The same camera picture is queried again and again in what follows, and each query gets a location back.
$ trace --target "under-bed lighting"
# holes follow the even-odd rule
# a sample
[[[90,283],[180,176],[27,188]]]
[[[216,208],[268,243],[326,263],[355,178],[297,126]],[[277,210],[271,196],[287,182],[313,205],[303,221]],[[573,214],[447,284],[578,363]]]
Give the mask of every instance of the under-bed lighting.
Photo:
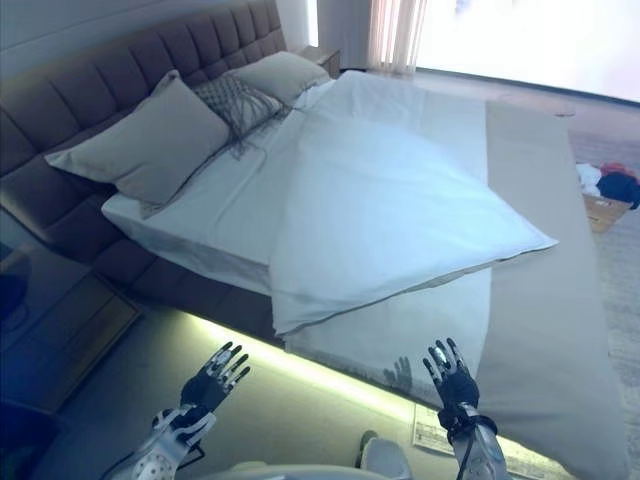
[[[392,393],[381,390],[373,385],[356,380],[330,368],[324,367],[310,360],[268,345],[242,333],[228,329],[221,325],[209,322],[193,315],[183,314],[185,321],[190,322],[194,329],[200,330],[203,335],[212,338],[216,345],[222,346],[228,341],[241,344],[244,350],[251,356],[252,365],[261,366],[270,370],[278,370],[282,375],[295,377],[301,382],[313,385],[316,388],[331,391],[333,395],[342,397],[345,401],[364,405],[380,414],[386,415],[407,424],[413,424],[416,403],[401,398]],[[427,409],[421,421],[430,427],[440,429],[437,414],[434,410]],[[557,462],[533,452],[517,442],[498,437],[500,446],[507,458],[507,465],[515,463],[526,464],[526,469],[535,471],[536,466],[545,474],[552,473],[557,480],[572,479]]]
[[[251,364],[253,365],[278,370],[282,375],[295,377],[299,381],[306,382],[314,387],[329,390],[332,394],[339,395],[346,401],[364,405],[399,421],[413,422],[414,402],[297,355],[286,353],[279,348],[223,326],[192,315],[185,314],[185,316],[194,323],[196,328],[201,329],[215,339],[217,344],[223,345],[227,341],[232,341],[243,345],[244,350],[251,356]]]

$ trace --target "sheer curtain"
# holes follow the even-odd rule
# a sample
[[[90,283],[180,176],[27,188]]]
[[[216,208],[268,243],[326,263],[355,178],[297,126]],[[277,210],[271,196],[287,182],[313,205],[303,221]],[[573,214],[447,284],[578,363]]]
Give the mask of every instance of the sheer curtain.
[[[372,0],[369,68],[415,72],[426,8],[427,0]]]

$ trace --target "upholstered headboard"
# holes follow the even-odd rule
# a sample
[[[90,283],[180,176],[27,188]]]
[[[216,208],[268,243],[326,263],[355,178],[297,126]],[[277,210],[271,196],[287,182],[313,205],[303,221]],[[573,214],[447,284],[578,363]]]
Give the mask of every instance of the upholstered headboard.
[[[197,85],[285,49],[275,0],[235,1],[120,39],[27,84],[3,85],[0,205],[75,260],[92,263],[115,244],[122,250],[129,240],[100,212],[114,188],[53,169],[43,155],[123,118],[171,69]]]

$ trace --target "patterned pillow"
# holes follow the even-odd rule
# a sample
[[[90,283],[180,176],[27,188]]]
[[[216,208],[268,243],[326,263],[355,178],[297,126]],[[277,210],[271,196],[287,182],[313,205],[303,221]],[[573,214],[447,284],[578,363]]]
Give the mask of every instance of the patterned pillow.
[[[289,111],[280,100],[231,75],[198,85],[193,92],[229,125],[230,140],[239,153],[245,150],[243,140],[249,133]]]

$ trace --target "mechanical wrist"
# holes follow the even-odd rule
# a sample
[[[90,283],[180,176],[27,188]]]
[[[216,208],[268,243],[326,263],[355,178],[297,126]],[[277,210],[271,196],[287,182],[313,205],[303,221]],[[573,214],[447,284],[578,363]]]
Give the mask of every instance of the mechanical wrist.
[[[480,415],[478,411],[468,403],[461,403],[453,407],[453,409],[445,408],[438,413],[440,425],[447,430],[447,440],[451,445],[459,436],[468,436],[478,425],[484,425],[493,431],[494,435],[498,434],[498,427],[495,422],[484,415]]]

